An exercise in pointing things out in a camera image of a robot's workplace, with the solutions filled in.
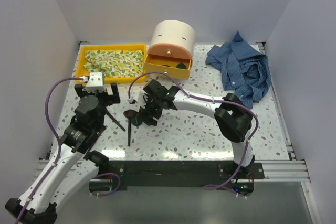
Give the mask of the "round cream drawer organizer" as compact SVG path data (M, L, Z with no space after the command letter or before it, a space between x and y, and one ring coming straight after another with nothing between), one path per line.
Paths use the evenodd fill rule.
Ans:
M144 60L144 71L165 72L174 79L187 80L193 64L194 47L195 30L192 26L178 20L164 20L154 30ZM184 63L187 69L178 69L179 63Z

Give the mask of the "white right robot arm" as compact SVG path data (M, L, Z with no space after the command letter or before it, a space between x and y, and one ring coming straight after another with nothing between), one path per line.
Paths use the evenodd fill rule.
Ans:
M246 178L253 171L255 160L249 138L252 130L252 111L233 93L224 97L210 97L183 90L179 86L166 88L151 80L140 91L129 93L129 102L137 103L139 117L146 125L157 125L163 110L190 111L214 119L225 139L232 143L234 173Z

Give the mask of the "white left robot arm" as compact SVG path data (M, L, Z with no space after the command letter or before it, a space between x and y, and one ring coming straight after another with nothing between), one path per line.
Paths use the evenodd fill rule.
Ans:
M60 209L83 185L108 174L109 159L92 147L106 129L107 107L120 103L117 84L110 88L111 94L106 88L90 93L83 85L75 85L79 104L55 154L33 184L5 205L16 223L55 223Z

